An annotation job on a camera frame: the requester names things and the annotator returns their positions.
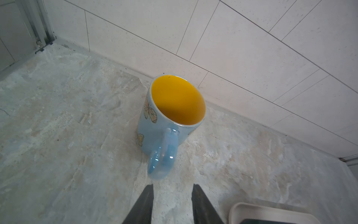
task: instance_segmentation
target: crack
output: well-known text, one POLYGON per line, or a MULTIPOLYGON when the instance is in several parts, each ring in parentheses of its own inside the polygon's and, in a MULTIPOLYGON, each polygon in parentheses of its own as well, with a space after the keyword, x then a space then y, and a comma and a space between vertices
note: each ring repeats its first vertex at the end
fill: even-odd
POLYGON ((10 114, 7 113, 5 110, 3 110, 3 109, 1 109, 1 108, 0 108, 0 110, 2 110, 2 111, 5 112, 8 116, 10 116, 10 114))

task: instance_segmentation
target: countertop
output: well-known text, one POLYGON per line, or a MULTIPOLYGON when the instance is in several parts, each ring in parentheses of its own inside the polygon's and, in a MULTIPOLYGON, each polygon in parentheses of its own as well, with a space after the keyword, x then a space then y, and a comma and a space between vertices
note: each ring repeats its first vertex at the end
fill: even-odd
POLYGON ((193 223, 194 183, 225 223, 237 202, 358 221, 345 163, 214 106, 150 180, 135 142, 149 82, 126 71, 54 43, 0 82, 1 223, 121 223, 152 183, 152 223, 193 223))

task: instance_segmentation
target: butterfly wing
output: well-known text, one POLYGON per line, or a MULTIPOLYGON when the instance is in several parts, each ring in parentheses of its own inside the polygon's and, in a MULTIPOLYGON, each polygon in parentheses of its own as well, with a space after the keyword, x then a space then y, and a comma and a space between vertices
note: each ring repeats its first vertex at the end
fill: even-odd
POLYGON ((145 117, 145 119, 148 119, 148 115, 149 115, 149 103, 148 103, 147 97, 145 97, 145 103, 144 103, 144 117, 145 117))
POLYGON ((155 110, 153 108, 149 108, 149 117, 150 117, 150 120, 153 122, 153 123, 156 123, 158 117, 157 117, 157 114, 155 112, 155 110))
POLYGON ((137 140, 138 140, 138 145, 139 145, 140 147, 142 147, 142 146, 143 146, 144 135, 138 134, 138 135, 137 135, 137 140))

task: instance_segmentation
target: ceramic cup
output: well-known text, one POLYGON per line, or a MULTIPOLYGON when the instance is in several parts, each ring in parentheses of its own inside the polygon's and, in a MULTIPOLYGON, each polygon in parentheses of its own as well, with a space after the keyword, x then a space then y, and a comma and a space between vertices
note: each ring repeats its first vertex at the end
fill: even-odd
POLYGON ((180 145, 203 121, 205 102, 187 80, 164 74, 151 82, 137 127, 137 143, 149 155, 148 176, 162 179, 180 145))

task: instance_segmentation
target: white tray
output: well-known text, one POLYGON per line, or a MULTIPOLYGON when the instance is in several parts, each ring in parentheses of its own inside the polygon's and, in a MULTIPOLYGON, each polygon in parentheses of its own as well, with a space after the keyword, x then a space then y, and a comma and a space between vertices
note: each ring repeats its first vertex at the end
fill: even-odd
POLYGON ((232 206, 229 213, 229 224, 239 224, 244 219, 279 221, 294 224, 320 224, 318 219, 307 213, 252 205, 243 202, 232 206))

